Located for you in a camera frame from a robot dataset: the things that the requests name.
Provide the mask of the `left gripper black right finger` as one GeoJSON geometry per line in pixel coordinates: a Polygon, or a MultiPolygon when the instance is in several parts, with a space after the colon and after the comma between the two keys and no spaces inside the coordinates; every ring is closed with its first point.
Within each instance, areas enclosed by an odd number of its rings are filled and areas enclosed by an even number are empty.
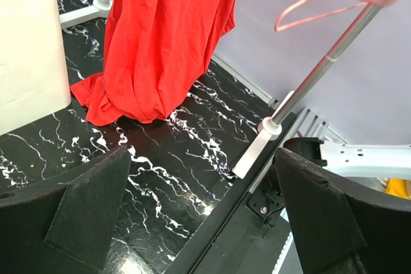
{"type": "Polygon", "coordinates": [[[410,273],[410,201],[284,148],[275,169],[304,273],[410,273]]]}

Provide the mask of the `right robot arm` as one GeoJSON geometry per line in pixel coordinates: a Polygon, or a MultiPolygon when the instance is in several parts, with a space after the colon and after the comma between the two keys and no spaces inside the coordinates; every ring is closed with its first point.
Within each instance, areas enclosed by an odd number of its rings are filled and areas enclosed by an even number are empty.
{"type": "Polygon", "coordinates": [[[295,137],[283,147],[340,176],[410,180],[409,144],[348,144],[295,137]]]}

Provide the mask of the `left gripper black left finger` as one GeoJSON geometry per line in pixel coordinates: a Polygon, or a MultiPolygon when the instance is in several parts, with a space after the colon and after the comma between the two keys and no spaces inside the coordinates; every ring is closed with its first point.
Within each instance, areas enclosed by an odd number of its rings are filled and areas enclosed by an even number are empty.
{"type": "Polygon", "coordinates": [[[124,147],[1,194],[1,273],[100,273],[131,158],[124,147]]]}

